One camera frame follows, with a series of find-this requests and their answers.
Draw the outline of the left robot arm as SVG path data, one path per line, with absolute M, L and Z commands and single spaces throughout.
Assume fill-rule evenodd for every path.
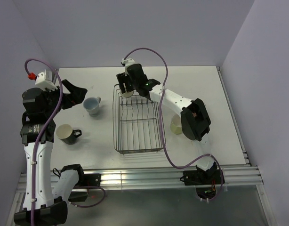
M 19 226 L 55 226 L 68 216 L 72 189 L 84 186 L 86 177 L 80 164 L 67 165 L 61 170 L 59 181 L 51 186 L 50 161 L 56 124 L 54 116 L 62 109 L 81 104 L 87 89 L 72 85 L 68 80 L 62 87 L 31 88 L 22 94 L 25 112 L 20 136 L 26 156 L 26 193 L 23 209 L 14 214 Z

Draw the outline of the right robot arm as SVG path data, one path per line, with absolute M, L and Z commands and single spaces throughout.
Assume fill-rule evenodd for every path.
M 204 102 L 197 98 L 185 98 L 165 87 L 155 79 L 148 79 L 142 65 L 133 59 L 123 59 L 121 64 L 125 67 L 123 73 L 117 74 L 121 94 L 129 97 L 133 91 L 140 96 L 156 102 L 159 106 L 166 106 L 176 113 L 181 121 L 182 133 L 191 141 L 201 145 L 199 157 L 185 166 L 177 166 L 166 155 L 170 165 L 176 169 L 185 169 L 196 164 L 198 180 L 204 184 L 209 183 L 217 170 L 217 161 L 207 148 L 211 120 Z

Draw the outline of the pale yellow mug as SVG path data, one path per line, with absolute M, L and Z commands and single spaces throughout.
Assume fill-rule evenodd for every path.
M 180 116 L 175 114 L 171 119 L 170 130 L 173 134 L 182 134 L 182 124 Z

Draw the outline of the steel cup brown base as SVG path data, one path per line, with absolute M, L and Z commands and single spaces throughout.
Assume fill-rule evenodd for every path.
M 133 91 L 131 91 L 131 92 L 125 92 L 125 93 L 120 93 L 121 94 L 121 96 L 122 97 L 124 97 L 124 98 L 129 98 L 129 97 L 131 97 L 133 94 L 134 94 L 134 92 Z

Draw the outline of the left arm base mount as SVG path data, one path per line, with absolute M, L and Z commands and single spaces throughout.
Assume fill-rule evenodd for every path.
M 100 187 L 101 174 L 84 174 L 82 179 L 78 181 L 74 188 L 82 188 L 86 186 Z

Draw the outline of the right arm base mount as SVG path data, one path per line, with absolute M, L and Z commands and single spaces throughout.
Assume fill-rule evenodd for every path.
M 183 175 L 179 180 L 185 186 L 221 185 L 225 182 L 219 169 L 204 171 L 199 168 L 183 171 Z

